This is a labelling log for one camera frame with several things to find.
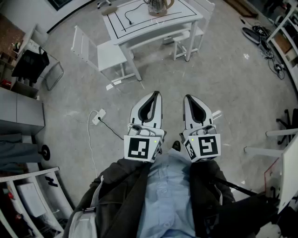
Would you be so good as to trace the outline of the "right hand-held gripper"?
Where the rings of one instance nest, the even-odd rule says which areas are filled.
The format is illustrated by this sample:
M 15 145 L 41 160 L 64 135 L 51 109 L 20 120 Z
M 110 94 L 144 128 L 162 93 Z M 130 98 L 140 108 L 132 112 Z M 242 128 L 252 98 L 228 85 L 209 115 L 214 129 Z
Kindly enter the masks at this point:
M 191 163 L 213 160 L 221 155 L 221 136 L 216 132 L 210 108 L 187 94 L 183 99 L 185 128 L 180 136 Z

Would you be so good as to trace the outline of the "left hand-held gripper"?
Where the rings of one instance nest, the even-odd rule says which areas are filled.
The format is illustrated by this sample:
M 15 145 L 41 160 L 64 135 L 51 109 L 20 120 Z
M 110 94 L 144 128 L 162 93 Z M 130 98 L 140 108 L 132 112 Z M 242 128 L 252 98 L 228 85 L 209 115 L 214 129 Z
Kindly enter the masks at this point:
M 162 153 L 166 132 L 162 126 L 162 97 L 159 91 L 141 98 L 132 108 L 128 134 L 124 136 L 124 158 L 154 163 Z

